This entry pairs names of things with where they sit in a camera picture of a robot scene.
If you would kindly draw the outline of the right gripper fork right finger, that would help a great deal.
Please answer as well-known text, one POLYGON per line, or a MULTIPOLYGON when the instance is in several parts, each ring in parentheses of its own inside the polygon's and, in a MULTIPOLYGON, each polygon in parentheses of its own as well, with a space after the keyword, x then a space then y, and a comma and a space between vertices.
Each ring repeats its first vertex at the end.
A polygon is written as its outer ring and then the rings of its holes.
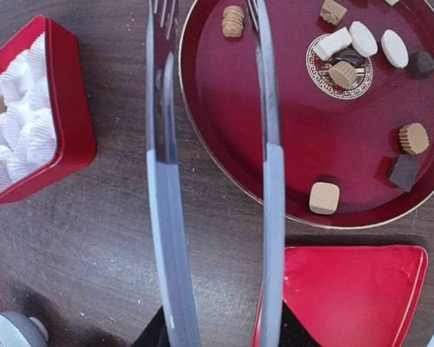
POLYGON ((248 1, 247 8, 255 35, 263 130, 263 281, 259 345, 278 346, 283 299, 286 208, 278 81, 266 3, 248 1))

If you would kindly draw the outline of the right gripper fork left finger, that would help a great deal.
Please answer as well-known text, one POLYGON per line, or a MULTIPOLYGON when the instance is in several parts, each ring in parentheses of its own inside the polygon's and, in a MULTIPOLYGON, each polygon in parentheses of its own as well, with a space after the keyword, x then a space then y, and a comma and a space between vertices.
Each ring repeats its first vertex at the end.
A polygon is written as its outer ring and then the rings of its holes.
POLYGON ((184 227, 174 117, 177 1, 149 1, 145 123, 148 196, 166 332, 171 346, 200 346, 184 227))

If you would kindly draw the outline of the tan ridged chocolate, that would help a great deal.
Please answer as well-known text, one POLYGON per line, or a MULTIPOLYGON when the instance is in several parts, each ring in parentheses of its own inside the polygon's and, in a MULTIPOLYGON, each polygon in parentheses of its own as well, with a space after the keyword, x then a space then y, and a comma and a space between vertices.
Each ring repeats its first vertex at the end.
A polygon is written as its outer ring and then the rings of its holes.
POLYGON ((242 8, 237 5, 226 7, 223 11, 221 26, 224 37, 240 37, 244 30, 244 12, 242 8))

